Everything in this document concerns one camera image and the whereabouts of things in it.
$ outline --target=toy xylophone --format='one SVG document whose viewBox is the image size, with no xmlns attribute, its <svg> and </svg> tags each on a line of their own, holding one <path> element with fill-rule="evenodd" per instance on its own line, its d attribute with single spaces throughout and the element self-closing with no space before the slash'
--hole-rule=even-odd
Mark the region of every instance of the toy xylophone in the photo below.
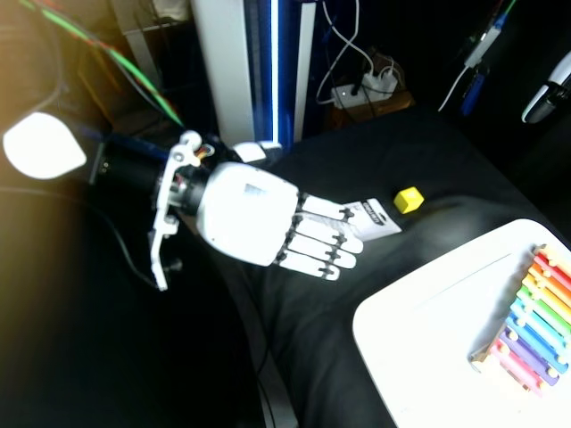
<svg viewBox="0 0 571 428">
<path fill-rule="evenodd" d="M 534 252 L 500 331 L 471 357 L 478 370 L 497 364 L 526 390 L 542 396 L 571 362 L 571 266 L 551 248 Z"/>
</svg>

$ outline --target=black surface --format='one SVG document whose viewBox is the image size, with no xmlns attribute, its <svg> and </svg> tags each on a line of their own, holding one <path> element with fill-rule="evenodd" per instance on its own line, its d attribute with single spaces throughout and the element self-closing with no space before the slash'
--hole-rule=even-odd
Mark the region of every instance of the black surface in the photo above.
<svg viewBox="0 0 571 428">
<path fill-rule="evenodd" d="M 112 214 L 148 269 L 148 199 L 77 195 Z M 160 293 L 85 208 L 3 191 L 0 203 L 1 426 L 262 426 L 236 309 L 188 231 L 165 244 L 186 272 Z"/>
<path fill-rule="evenodd" d="M 393 426 L 352 337 L 355 309 L 513 219 L 546 222 L 459 131 L 420 108 L 301 143 L 273 172 L 336 202 L 375 197 L 403 229 L 366 243 L 357 267 L 336 283 L 243 265 L 302 427 Z M 411 185 L 426 201 L 403 216 L 392 200 Z"/>
</svg>

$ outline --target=blue light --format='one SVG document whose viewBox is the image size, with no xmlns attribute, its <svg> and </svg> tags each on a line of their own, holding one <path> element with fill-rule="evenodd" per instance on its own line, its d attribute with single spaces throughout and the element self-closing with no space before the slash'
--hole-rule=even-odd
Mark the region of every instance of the blue light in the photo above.
<svg viewBox="0 0 571 428">
<path fill-rule="evenodd" d="M 271 0 L 271 117 L 272 117 L 272 140 L 278 143 L 279 140 L 279 126 L 278 126 L 278 83 L 279 76 L 278 68 L 278 0 Z"/>
</svg>

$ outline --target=yellow block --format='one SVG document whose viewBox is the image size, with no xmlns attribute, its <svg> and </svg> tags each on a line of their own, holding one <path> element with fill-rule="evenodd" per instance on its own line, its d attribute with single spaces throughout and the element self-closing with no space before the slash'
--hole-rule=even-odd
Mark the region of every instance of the yellow block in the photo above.
<svg viewBox="0 0 571 428">
<path fill-rule="evenodd" d="M 413 186 L 398 192 L 396 198 L 394 198 L 394 205 L 401 214 L 406 214 L 407 212 L 416 210 L 424 201 L 425 198 L 423 198 L 418 189 Z"/>
</svg>

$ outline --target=power strip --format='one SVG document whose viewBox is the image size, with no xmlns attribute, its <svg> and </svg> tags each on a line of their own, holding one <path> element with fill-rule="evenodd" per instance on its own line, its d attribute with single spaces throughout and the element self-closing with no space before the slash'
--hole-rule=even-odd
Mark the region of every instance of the power strip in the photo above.
<svg viewBox="0 0 571 428">
<path fill-rule="evenodd" d="M 337 109 L 349 109 L 389 99 L 393 96 L 394 89 L 398 83 L 399 81 L 391 71 L 377 78 L 368 73 L 363 76 L 362 85 L 356 95 L 351 93 L 354 85 L 343 85 L 331 89 L 331 97 Z"/>
</svg>

